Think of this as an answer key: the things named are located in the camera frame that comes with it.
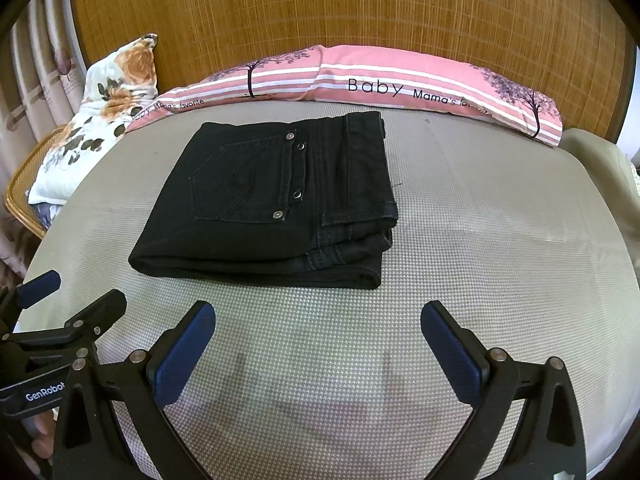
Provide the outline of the person's left hand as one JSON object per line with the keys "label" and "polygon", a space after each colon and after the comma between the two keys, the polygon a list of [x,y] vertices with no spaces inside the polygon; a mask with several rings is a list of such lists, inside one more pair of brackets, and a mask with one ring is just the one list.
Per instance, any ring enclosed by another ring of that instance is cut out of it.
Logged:
{"label": "person's left hand", "polygon": [[30,437],[26,451],[20,454],[29,470],[39,476],[41,467],[38,460],[51,463],[54,449],[56,418],[54,411],[46,411],[22,420],[22,425]]}

